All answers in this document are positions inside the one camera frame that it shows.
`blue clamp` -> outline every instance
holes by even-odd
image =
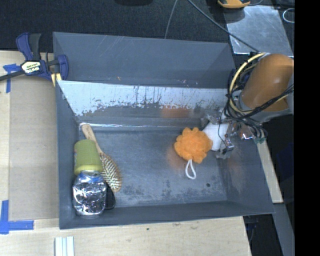
[[[46,80],[52,81],[52,72],[50,66],[58,66],[59,73],[63,80],[66,80],[69,73],[67,56],[61,54],[57,56],[55,60],[45,62],[41,59],[39,53],[39,40],[41,34],[30,34],[28,32],[19,35],[15,42],[19,52],[21,52],[25,58],[25,62],[20,65],[20,70],[11,72],[6,75],[0,76],[0,81],[8,80],[10,78],[26,75],[37,76]]]
[[[7,235],[9,231],[16,230],[33,230],[34,220],[8,221],[9,200],[2,201],[0,234]]]

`wooden table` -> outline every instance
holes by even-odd
[[[18,51],[0,51],[0,76],[6,74],[2,68],[3,65],[13,63],[20,65],[23,61],[24,56]],[[21,76],[11,80],[12,87],[19,83],[27,83],[30,86],[38,83],[43,83],[45,86],[50,85],[49,81],[38,77]],[[10,148],[10,123],[13,121],[10,106],[15,102],[11,102],[11,94],[6,93],[6,84],[6,81],[0,82],[0,200],[2,201],[14,198],[15,193],[14,189],[10,189],[10,186],[11,188],[15,187],[15,184],[9,184],[9,181],[15,180],[13,177],[15,173],[11,172],[13,163],[10,159],[10,150],[13,150]],[[41,124],[29,122],[25,125],[30,131],[38,131],[39,129],[36,128],[39,128]],[[50,139],[52,138],[42,137],[43,141]],[[28,147],[27,142],[23,143],[24,149]],[[282,203],[282,195],[267,144],[259,144],[258,150],[272,201]],[[28,179],[28,171],[24,174],[20,173],[20,175],[22,181]],[[48,199],[39,196],[34,200],[38,200],[38,212],[41,213],[42,204],[47,205],[46,200]],[[52,256],[54,255],[55,238],[69,236],[74,237],[76,256],[252,255],[242,217],[60,230],[58,207],[56,207],[56,212],[52,213],[51,210],[50,214],[46,213],[47,210],[43,209],[44,218],[41,218],[41,214],[33,218],[33,230],[10,231],[9,234],[0,235],[0,255]]]

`beige surface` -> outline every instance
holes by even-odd
[[[10,56],[10,64],[24,61],[20,52],[11,52]],[[52,83],[24,75],[13,78],[9,140],[11,221],[58,217],[56,123]]]
[[[57,220],[0,236],[4,256],[52,256],[55,237],[74,236],[76,256],[250,256],[241,217],[60,231]]]
[[[23,62],[23,56],[19,52],[12,51],[0,51],[0,65],[17,63],[20,64]],[[139,256],[149,256],[149,255],[215,255],[215,256],[250,256],[250,247],[248,242],[248,237],[246,234],[246,229],[242,217],[233,217],[233,218],[220,218],[220,219],[210,219],[210,220],[197,220],[197,221],[186,221],[186,222],[169,222],[169,223],[157,223],[157,224],[143,224],[143,225],[126,225],[126,226],[111,226],[111,227],[98,227],[98,228],[86,228],[86,229],[70,229],[70,230],[59,230],[59,222],[57,217],[51,217],[50,214],[55,212],[58,215],[58,202],[51,201],[52,212],[46,208],[48,200],[52,198],[57,198],[55,189],[57,188],[57,170],[52,165],[55,160],[54,152],[54,143],[53,140],[56,138],[55,135],[51,133],[51,136],[47,136],[47,133],[44,133],[44,128],[46,129],[55,129],[52,127],[52,123],[48,124],[44,122],[47,115],[44,115],[40,119],[39,117],[30,120],[28,117],[29,113],[33,111],[33,108],[36,108],[36,105],[41,105],[42,114],[50,113],[51,107],[53,104],[50,90],[52,86],[47,86],[45,80],[38,79],[37,77],[17,77],[12,80],[12,93],[5,93],[5,82],[0,83],[0,192],[1,200],[8,199],[8,191],[10,187],[9,201],[10,206],[15,205],[14,207],[19,208],[18,203],[14,202],[14,198],[17,198],[18,195],[24,195],[28,197],[30,195],[30,190],[27,189],[21,193],[17,184],[13,183],[14,180],[20,180],[20,184],[25,184],[28,182],[30,185],[29,188],[40,189],[42,193],[35,193],[33,200],[37,201],[37,209],[35,212],[41,213],[41,216],[38,216],[38,219],[33,215],[32,219],[34,222],[34,230],[28,231],[11,231],[9,235],[0,235],[0,255],[4,256],[52,256],[54,254],[54,240],[55,237],[67,237],[74,236],[75,244],[75,255],[76,256],[92,256],[92,255],[139,255]],[[37,101],[31,101],[31,105],[26,106],[22,105],[21,102],[25,98],[30,98],[34,96],[35,91],[29,91],[29,95],[13,95],[14,93],[18,95],[19,88],[23,86],[34,86],[37,89],[38,93],[41,93],[42,98]],[[13,122],[13,117],[9,115],[10,104],[13,106],[14,102],[17,104],[13,108],[17,112],[25,112],[26,119],[25,122],[17,120]],[[9,120],[11,123],[12,129],[17,127],[14,137],[9,138]],[[24,134],[27,137],[25,138],[22,134],[19,133],[19,129],[29,130],[27,134]],[[18,143],[17,138],[20,137],[21,143]],[[16,160],[12,162],[13,159],[10,159],[11,169],[10,169],[10,186],[9,186],[9,142],[16,140],[16,147],[19,145],[19,150],[24,152],[26,157],[33,156],[34,158],[22,158],[23,161],[27,160],[31,166],[23,168],[23,164],[20,163],[20,169],[15,168],[19,164],[16,163]],[[33,147],[37,148],[36,151],[31,151],[31,143]],[[265,153],[268,147],[267,145],[261,145],[260,153]],[[17,159],[18,150],[13,150],[10,148],[10,154]],[[32,159],[39,160],[39,165],[32,165]],[[265,172],[274,171],[270,167],[270,158],[266,156],[264,159],[263,167]],[[44,169],[42,165],[48,165],[49,168],[52,168],[49,176],[44,175]],[[28,175],[33,175],[37,177],[42,175],[46,177],[44,179],[38,179],[37,181],[32,181]],[[268,184],[271,187],[272,184],[275,184],[277,187],[277,181],[274,179],[274,175],[266,173],[266,176],[270,177],[270,182]],[[52,190],[53,195],[48,195],[45,193],[45,190]],[[272,196],[272,199],[281,198],[281,195],[277,195],[277,189],[271,190],[271,193],[275,194]],[[23,210],[25,204],[21,205],[20,210]]]

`crumpled aluminum foil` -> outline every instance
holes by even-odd
[[[72,186],[72,204],[80,216],[93,218],[106,207],[107,185],[98,171],[82,171]]]

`yellow cable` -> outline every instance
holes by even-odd
[[[255,56],[253,56],[253,57],[251,57],[250,59],[248,59],[245,63],[243,63],[243,64],[240,66],[240,68],[237,70],[237,72],[235,73],[235,75],[234,75],[234,77],[233,77],[233,79],[232,79],[232,81],[231,81],[231,83],[230,83],[229,94],[231,94],[231,92],[233,91],[233,88],[234,88],[234,86],[235,86],[235,82],[236,82],[239,74],[242,72],[242,70],[243,70],[250,62],[254,61],[255,59],[257,59],[257,58],[259,58],[259,57],[261,57],[261,56],[263,56],[263,55],[265,55],[265,54],[266,54],[265,52],[258,53],[258,54],[256,54]],[[241,112],[241,113],[244,112],[243,110],[241,110],[241,109],[239,109],[237,106],[235,106],[232,101],[230,101],[230,106],[233,108],[233,110],[235,110],[235,111],[237,111],[237,112]]]

